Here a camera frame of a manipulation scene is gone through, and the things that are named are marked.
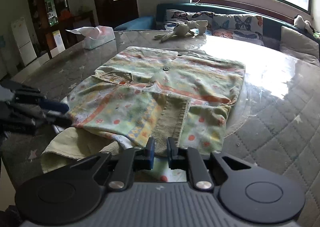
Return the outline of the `butterfly print pillow right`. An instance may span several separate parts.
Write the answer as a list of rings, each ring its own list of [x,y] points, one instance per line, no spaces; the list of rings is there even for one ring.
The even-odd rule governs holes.
[[[212,18],[211,26],[212,34],[216,37],[264,46],[263,18],[260,15],[215,14]]]

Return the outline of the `butterfly print pillow left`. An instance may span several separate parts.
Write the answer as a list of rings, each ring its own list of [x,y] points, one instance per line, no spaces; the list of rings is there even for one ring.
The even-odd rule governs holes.
[[[184,23],[191,20],[207,20],[207,30],[212,30],[212,20],[214,12],[200,11],[200,12],[186,12],[182,10],[167,9],[164,20],[164,27],[169,30],[173,29],[178,23]]]

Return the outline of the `colourful patterned knit cardigan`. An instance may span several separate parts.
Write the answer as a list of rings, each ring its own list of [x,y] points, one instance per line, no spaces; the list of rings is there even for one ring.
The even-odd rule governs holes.
[[[130,46],[98,67],[65,98],[71,127],[41,156],[47,173],[98,152],[119,155],[155,139],[145,176],[185,181],[171,170],[167,139],[207,155],[222,149],[226,123],[244,82],[244,64],[198,54]]]

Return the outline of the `dark wooden shelf cabinet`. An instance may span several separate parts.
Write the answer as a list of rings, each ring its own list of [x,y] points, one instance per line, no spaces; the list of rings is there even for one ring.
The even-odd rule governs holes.
[[[57,47],[53,32],[59,29],[63,14],[69,12],[67,0],[28,0],[31,19],[40,51]]]

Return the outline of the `grey cushion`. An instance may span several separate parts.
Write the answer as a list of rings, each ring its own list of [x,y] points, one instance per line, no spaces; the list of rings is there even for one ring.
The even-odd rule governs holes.
[[[319,44],[291,28],[281,27],[279,50],[319,67]]]

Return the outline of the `teal bed frame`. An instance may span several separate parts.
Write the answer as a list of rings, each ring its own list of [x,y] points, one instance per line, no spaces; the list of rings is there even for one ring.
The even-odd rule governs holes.
[[[158,4],[155,16],[131,20],[115,30],[171,31],[176,24],[187,20],[207,20],[207,35],[246,41],[274,50],[284,45],[311,53],[319,47],[319,38],[279,19],[246,10],[196,3]]]

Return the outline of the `white refrigerator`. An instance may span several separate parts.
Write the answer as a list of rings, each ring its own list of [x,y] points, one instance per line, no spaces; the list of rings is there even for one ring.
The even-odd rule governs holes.
[[[37,58],[37,55],[29,36],[25,18],[21,17],[20,19],[12,22],[11,29],[23,64],[24,66],[27,66]]]

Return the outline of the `grey plush bunny toy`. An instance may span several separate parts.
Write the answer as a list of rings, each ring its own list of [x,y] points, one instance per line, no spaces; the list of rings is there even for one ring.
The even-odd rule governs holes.
[[[198,35],[204,35],[208,26],[207,20],[191,20],[184,23],[178,23],[171,32],[155,35],[155,39],[159,39],[160,42],[165,42],[172,37],[184,37],[188,33],[191,36],[195,36],[194,30],[197,30]]]

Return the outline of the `tissue pack in plastic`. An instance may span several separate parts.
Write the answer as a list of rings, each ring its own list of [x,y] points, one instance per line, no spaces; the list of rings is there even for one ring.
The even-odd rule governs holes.
[[[86,50],[95,49],[115,39],[113,28],[108,26],[81,27],[66,31],[84,36],[82,47]]]

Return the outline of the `butterfly print pillow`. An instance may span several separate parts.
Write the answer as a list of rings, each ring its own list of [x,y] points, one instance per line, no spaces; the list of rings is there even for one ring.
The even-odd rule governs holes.
[[[212,34],[216,37],[264,46],[263,18],[260,15],[215,14],[212,18],[211,26]]]
[[[178,23],[184,23],[191,20],[207,20],[207,30],[212,30],[212,20],[214,12],[200,11],[200,12],[186,12],[182,10],[167,9],[164,20],[164,27],[169,30],[173,29]]]

